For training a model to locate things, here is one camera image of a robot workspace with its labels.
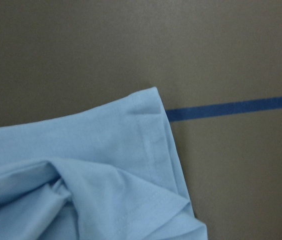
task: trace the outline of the fabric fold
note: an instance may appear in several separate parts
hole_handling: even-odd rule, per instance
[[[0,128],[0,239],[207,239],[157,89]]]

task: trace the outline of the blue tape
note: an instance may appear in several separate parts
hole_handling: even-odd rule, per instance
[[[282,97],[185,107],[166,111],[170,122],[282,109]]]

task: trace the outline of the light blue fabric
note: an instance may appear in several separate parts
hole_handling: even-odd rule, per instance
[[[206,240],[155,87],[0,127],[0,240]]]

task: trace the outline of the table surface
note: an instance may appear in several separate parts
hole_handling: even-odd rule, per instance
[[[166,109],[282,96],[282,2],[0,1],[0,126],[156,86]],[[210,240],[282,239],[282,109],[171,124]]]

